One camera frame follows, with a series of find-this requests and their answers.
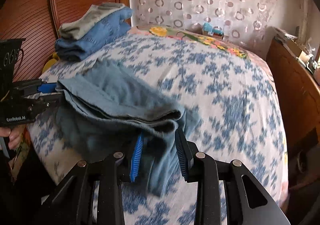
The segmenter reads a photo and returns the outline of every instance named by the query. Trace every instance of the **folded towel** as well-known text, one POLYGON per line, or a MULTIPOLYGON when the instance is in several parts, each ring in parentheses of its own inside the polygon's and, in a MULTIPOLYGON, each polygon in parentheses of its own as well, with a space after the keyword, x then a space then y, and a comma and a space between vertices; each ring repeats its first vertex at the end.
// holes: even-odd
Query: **folded towel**
POLYGON ((60 25, 59 34, 65 39, 79 40, 101 19, 124 7, 124 4, 119 3, 91 5, 79 20, 60 25))
POLYGON ((149 87, 124 66, 103 60, 84 75, 59 81, 65 95, 56 123, 63 137, 89 162, 103 160, 144 133, 137 186, 164 194, 178 166, 175 130, 188 137, 200 118, 177 101, 149 87))
POLYGON ((84 60, 106 44, 126 34, 131 27, 124 20, 131 16, 132 10, 124 7, 97 22, 80 40, 58 39, 55 43, 58 56, 69 61, 84 60))

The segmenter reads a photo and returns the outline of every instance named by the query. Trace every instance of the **blue cloth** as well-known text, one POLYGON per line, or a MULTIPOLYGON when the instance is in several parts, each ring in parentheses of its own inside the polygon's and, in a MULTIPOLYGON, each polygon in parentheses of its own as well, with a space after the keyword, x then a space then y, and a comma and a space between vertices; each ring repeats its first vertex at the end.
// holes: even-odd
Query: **blue cloth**
POLYGON ((200 121, 196 112, 109 60, 97 61, 84 75, 60 80, 57 91, 66 101, 57 110, 56 123, 84 159, 103 160, 142 131, 136 185, 157 196, 165 193, 179 164, 175 130, 181 127, 188 138, 200 121))
POLYGON ((132 9, 126 6, 97 22, 79 40, 59 38, 55 43, 58 56, 68 61, 84 60, 106 44, 126 34, 131 27, 124 20, 131 16, 132 9))

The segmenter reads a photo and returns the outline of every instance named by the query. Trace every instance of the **bed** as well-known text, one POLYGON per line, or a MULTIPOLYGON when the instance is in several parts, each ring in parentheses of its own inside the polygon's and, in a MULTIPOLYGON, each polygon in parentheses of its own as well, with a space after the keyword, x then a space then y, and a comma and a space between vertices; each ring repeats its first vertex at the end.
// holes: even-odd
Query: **bed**
MULTIPOLYGON (((232 54, 228 49, 233 50, 233 45, 206 45, 181 40, 179 35, 159 37, 151 32, 156 34, 152 29, 132 28, 82 62, 59 61, 41 78, 48 82, 70 78, 91 68, 97 59, 121 61, 150 86, 197 110, 202 120, 189 139, 217 160, 240 159, 280 204, 288 186, 286 142, 266 63, 250 52, 240 57, 232 54)), ((54 110, 39 115, 28 130, 39 158, 59 183, 81 156, 57 128, 54 110)), ((220 187, 226 224, 225 197, 220 187)), ((180 170, 171 177, 162 198, 144 196, 123 186, 126 224, 190 224, 195 201, 196 184, 184 182, 180 170)))

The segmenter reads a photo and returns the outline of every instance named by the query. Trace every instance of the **finger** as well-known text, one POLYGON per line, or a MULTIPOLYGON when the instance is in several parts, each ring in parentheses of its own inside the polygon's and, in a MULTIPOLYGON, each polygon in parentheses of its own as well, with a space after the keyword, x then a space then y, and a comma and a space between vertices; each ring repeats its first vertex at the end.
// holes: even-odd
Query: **finger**
POLYGON ((11 130, 11 133, 9 135, 10 141, 15 140, 17 137, 22 134, 24 130, 25 125, 16 126, 14 129, 11 130))
POLYGON ((16 138, 15 140, 12 140, 8 143, 9 149, 16 149, 20 144, 20 137, 16 138))
POLYGON ((0 137, 8 137, 10 135, 10 128, 1 127, 0 128, 0 137))

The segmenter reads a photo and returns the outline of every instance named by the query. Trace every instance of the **teal object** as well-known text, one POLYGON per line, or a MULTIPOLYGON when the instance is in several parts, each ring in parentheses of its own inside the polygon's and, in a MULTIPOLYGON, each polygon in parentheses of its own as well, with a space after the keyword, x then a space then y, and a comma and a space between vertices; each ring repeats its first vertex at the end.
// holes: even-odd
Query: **teal object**
POLYGON ((207 22, 205 22, 205 23, 203 24, 202 30, 203 30, 203 31, 206 31, 206 32, 208 32, 208 33, 212 33, 212 34, 215 33, 215 34, 223 35, 223 31, 222 31, 222 30, 214 29, 214 28, 212 27, 212 25, 209 24, 209 23, 207 23, 207 22))

